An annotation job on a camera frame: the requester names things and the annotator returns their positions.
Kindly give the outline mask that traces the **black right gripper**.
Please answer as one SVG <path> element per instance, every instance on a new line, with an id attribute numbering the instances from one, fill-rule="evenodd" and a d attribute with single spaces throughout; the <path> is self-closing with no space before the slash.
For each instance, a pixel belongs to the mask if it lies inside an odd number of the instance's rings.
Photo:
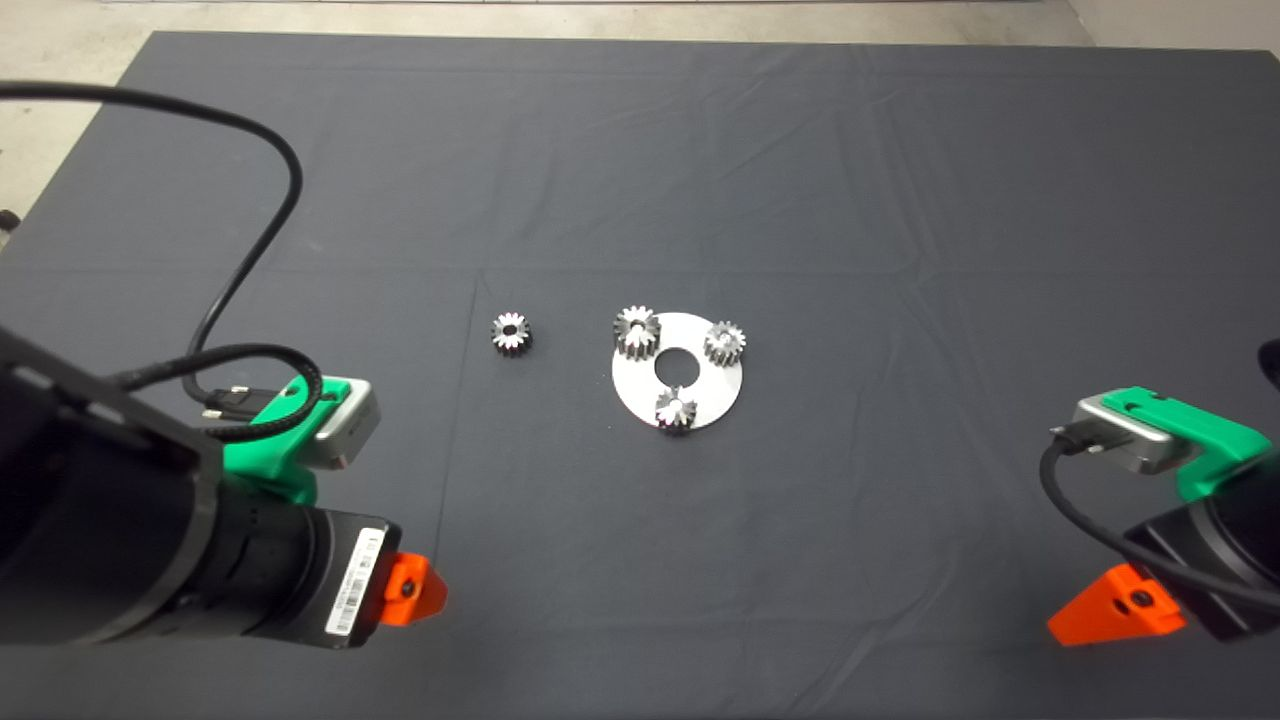
<path id="1" fill-rule="evenodd" d="M 1124 536 L 1183 568 L 1275 593 L 1277 474 L 1277 452 L 1271 451 L 1212 495 L 1156 515 Z M 1123 562 L 1102 573 L 1052 615 L 1048 630 L 1064 647 L 1170 635 L 1187 626 L 1176 601 L 1221 643 L 1277 629 L 1276 612 L 1181 584 L 1164 570 L 1148 566 L 1139 570 Z"/>

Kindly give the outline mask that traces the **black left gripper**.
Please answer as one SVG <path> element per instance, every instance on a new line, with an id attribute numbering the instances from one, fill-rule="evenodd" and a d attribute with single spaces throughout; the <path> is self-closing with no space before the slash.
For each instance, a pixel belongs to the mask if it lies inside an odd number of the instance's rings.
<path id="1" fill-rule="evenodd" d="M 205 553 L 205 634 L 355 650 L 379 623 L 436 616 L 448 584 L 429 557 L 396 555 L 401 538 L 372 515 L 221 503 Z"/>

